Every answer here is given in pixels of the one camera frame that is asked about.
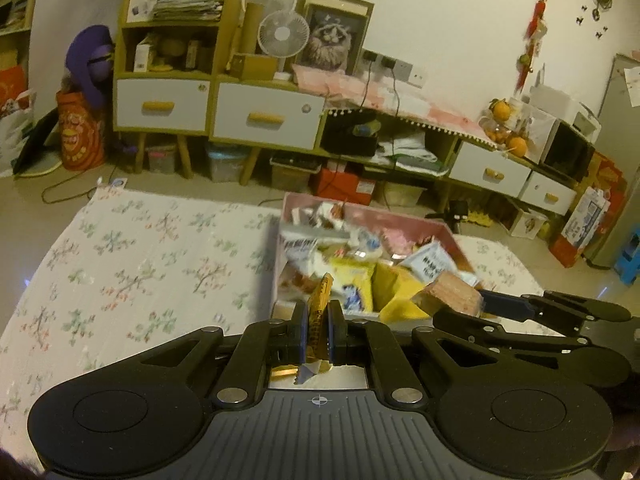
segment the crosshair marking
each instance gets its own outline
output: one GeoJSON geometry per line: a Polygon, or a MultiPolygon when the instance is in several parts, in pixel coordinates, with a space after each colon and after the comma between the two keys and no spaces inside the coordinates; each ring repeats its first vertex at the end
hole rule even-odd
{"type": "Polygon", "coordinates": [[[310,402],[314,403],[316,406],[324,406],[329,402],[329,399],[323,397],[322,395],[315,396],[313,399],[310,399],[310,402]]]}

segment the tablecloth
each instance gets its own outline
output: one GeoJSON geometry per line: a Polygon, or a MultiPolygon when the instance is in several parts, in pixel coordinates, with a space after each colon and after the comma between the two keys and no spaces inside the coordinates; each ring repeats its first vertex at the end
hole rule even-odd
{"type": "MultiPolygon", "coordinates": [[[[29,410],[49,388],[203,326],[267,319],[280,212],[99,189],[44,257],[0,337],[0,446],[37,464],[29,410]]],[[[539,294],[503,245],[458,237],[487,288],[539,294]]],[[[540,326],[505,322],[512,332],[540,326]]]]}

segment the framed picture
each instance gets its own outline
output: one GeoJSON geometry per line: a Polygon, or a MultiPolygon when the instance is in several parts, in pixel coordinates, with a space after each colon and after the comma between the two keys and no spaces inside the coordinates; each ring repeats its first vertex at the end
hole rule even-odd
{"type": "Polygon", "coordinates": [[[373,12],[363,0],[298,0],[310,35],[296,63],[353,75],[373,12]]]}

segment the floor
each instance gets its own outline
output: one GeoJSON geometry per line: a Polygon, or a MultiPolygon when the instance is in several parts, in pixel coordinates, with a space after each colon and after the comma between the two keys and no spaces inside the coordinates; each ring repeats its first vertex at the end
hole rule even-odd
{"type": "MultiPolygon", "coordinates": [[[[81,194],[93,186],[99,177],[106,181],[113,166],[107,164],[90,170],[47,193],[47,199],[54,200],[81,194]]],[[[41,193],[70,176],[62,168],[38,178],[0,179],[0,333],[4,330],[20,296],[58,235],[71,222],[78,210],[86,204],[85,196],[66,202],[46,205],[41,193]]],[[[126,176],[128,189],[146,192],[217,200],[240,202],[279,208],[284,195],[282,191],[271,189],[264,184],[251,181],[246,187],[236,183],[214,184],[202,175],[186,180],[179,174],[160,175],[144,171],[142,174],[127,174],[116,170],[114,176],[126,176]]],[[[373,206],[384,207],[373,203],[373,206]]],[[[423,206],[414,208],[393,207],[393,211],[416,216],[424,216],[430,210],[423,206]]],[[[578,261],[575,267],[565,269],[549,253],[541,240],[525,240],[507,235],[502,227],[494,224],[483,228],[472,224],[462,225],[462,234],[500,241],[527,266],[540,284],[551,290],[601,298],[622,304],[636,316],[640,316],[640,280],[632,287],[620,283],[612,271],[594,270],[578,261]]]]}

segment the blue stool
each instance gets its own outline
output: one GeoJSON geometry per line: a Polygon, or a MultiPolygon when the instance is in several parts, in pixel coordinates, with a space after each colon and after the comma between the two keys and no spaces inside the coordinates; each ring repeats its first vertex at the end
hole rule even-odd
{"type": "Polygon", "coordinates": [[[631,285],[636,280],[640,272],[640,226],[636,227],[613,268],[625,285],[631,285]]]}

